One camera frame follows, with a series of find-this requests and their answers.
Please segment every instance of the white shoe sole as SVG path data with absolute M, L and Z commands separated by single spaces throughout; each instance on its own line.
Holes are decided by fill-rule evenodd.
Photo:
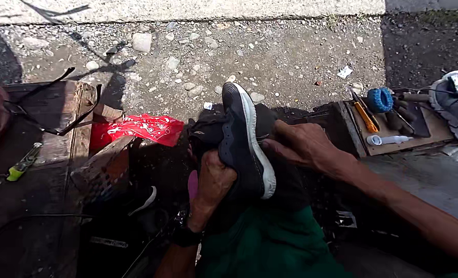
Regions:
M 248 93 L 238 84 L 233 83 L 241 96 L 241 101 L 243 104 L 244 117 L 246 119 L 246 133 L 248 135 L 248 145 L 254 151 L 257 159 L 263 166 L 263 187 L 264 193 L 261 199 L 269 199 L 275 192 L 275 172 L 274 168 L 270 164 L 269 159 L 263 153 L 262 149 L 258 145 L 257 136 L 256 136 L 256 126 L 257 126 L 257 112 L 255 110 L 255 105 L 251 100 Z
M 450 112 L 445 111 L 440 104 L 436 101 L 436 92 L 432 90 L 436 90 L 436 87 L 448 80 L 448 77 L 452 74 L 458 74 L 458 70 L 451 71 L 445 74 L 442 79 L 435 81 L 432 86 L 430 87 L 431 90 L 428 91 L 428 95 L 430 96 L 430 103 L 431 106 L 438 112 L 444 119 L 447 120 L 449 124 L 449 128 L 454 133 L 455 137 L 458 139 L 458 119 L 452 115 Z

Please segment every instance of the wooden board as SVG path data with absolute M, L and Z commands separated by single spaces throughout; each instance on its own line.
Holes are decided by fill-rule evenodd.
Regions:
M 356 108 L 351 106 L 350 102 L 348 104 L 349 110 L 355 117 L 356 126 L 359 129 L 360 137 L 364 140 L 364 142 L 366 142 L 366 138 L 373 134 L 366 129 L 366 125 L 364 124 L 364 121 L 362 120 Z M 428 129 L 430 130 L 431 137 L 415 138 L 401 144 L 385 144 L 380 146 L 372 146 L 366 143 L 365 146 L 368 154 L 377 155 L 382 153 L 395 152 L 416 146 L 431 144 L 435 142 L 450 141 L 454 139 L 454 136 L 452 132 L 450 132 L 446 121 L 439 118 L 438 115 L 435 114 L 435 111 L 427 110 L 424 108 L 421 108 L 421 110 L 423 111 L 423 116 L 425 118 Z M 400 135 L 398 131 L 393 131 L 386 127 L 386 119 L 384 114 L 376 114 L 375 117 L 378 121 L 378 124 L 380 125 L 380 131 L 375 133 L 375 135 L 380 137 Z
M 21 84 L 5 88 L 14 100 L 35 87 Z M 26 100 L 22 106 L 48 128 L 63 128 L 88 110 L 91 90 L 87 84 L 59 82 Z M 92 115 L 84 121 L 91 121 Z M 65 136 L 43 133 L 22 117 L 14 116 L 0 140 L 0 227 L 11 219 L 30 214 L 80 213 L 80 194 L 69 174 L 88 159 L 90 125 Z M 32 148 L 43 147 L 33 166 L 17 181 L 4 174 Z M 0 277 L 74 277 L 78 250 L 79 219 L 38 218 L 17 222 L 0 233 Z

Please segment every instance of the black sneaker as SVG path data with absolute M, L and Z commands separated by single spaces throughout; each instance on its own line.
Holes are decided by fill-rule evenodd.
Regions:
M 253 101 L 238 84 L 227 82 L 222 88 L 226 111 L 224 138 L 219 145 L 221 161 L 237 172 L 237 180 L 226 200 L 270 198 L 275 191 L 275 174 L 268 158 L 258 146 L 257 115 Z

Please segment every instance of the black cable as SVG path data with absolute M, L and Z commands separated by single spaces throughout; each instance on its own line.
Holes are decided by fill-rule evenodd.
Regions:
M 26 215 L 26 216 L 21 216 L 18 218 L 14 218 L 8 222 L 6 222 L 4 225 L 0 227 L 0 234 L 11 224 L 14 224 L 18 221 L 26 220 L 26 219 L 31 219 L 31 218 L 45 218 L 45 217 L 86 217 L 86 218 L 94 218 L 96 216 L 94 215 L 88 215 L 88 214 L 74 214 L 74 213 L 55 213 L 55 214 L 31 214 L 31 215 Z

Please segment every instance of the concrete pavement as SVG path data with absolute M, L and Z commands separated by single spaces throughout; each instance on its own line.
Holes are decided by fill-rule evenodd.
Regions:
M 296 19 L 458 9 L 458 0 L 0 0 L 0 25 Z

